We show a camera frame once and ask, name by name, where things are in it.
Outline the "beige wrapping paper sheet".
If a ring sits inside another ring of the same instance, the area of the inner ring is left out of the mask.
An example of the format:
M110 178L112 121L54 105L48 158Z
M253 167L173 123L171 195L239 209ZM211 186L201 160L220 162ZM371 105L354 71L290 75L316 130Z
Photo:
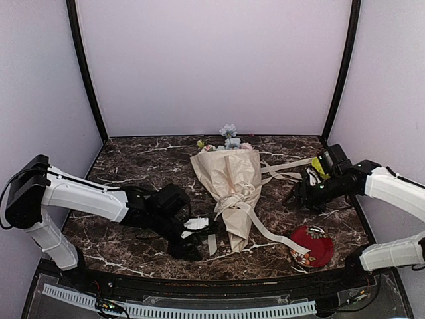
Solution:
M257 150L217 150L190 157L193 171L216 201L214 213L222 217L230 247L241 252L253 225L261 227L255 206L262 190Z

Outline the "pink fake rose stem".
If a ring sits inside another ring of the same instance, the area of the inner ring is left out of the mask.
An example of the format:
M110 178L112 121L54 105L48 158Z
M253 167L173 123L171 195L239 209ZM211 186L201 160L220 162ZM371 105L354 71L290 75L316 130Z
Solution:
M241 143L240 148L243 150L253 150L253 146L247 142Z

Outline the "blue fake flower stem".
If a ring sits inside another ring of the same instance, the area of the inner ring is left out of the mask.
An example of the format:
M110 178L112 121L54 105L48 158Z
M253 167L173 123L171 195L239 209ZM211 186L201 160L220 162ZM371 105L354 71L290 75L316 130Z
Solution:
M220 128L219 133L225 138L225 149L238 149L240 147L241 139L237 136L237 129L235 124L225 124Z

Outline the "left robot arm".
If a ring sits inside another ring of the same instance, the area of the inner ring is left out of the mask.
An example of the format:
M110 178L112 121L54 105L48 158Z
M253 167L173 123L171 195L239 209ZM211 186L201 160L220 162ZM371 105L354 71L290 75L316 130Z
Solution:
M67 272L80 290L94 283L86 270L82 251L71 244L51 219L47 207L76 210L123 226L150 229L167 241L167 252L176 259L199 261L197 235L209 226L208 219L176 217L190 208L188 195L177 185L159 191L138 186L109 187L64 173L50 165L46 155L35 156L13 175L1 192L5 206L1 228L21 229Z

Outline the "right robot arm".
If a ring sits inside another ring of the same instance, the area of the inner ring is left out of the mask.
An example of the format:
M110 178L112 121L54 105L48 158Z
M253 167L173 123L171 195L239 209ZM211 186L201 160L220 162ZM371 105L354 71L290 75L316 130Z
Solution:
M380 243L366 244L345 259L339 283L353 288L365 272L382 268L424 269L424 185L371 160L352 163L339 144L324 149L302 171L284 205L298 211L321 213L343 195L375 200L383 213L376 222L389 227Z

